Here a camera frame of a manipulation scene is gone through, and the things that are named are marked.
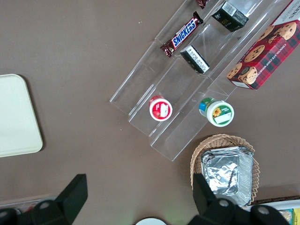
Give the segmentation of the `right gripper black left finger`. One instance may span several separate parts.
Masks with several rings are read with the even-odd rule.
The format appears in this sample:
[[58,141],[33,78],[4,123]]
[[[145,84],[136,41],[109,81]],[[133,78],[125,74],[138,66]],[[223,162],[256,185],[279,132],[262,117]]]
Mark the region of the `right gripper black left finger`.
[[87,175],[78,174],[54,200],[44,200],[24,213],[23,225],[71,225],[88,198]]

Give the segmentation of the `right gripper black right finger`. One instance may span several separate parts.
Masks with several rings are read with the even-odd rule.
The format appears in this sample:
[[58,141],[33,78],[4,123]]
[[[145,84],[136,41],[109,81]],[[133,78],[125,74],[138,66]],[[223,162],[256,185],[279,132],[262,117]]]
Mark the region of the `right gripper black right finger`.
[[216,197],[202,174],[193,175],[193,199],[198,215],[190,225],[248,225],[249,213],[233,201]]

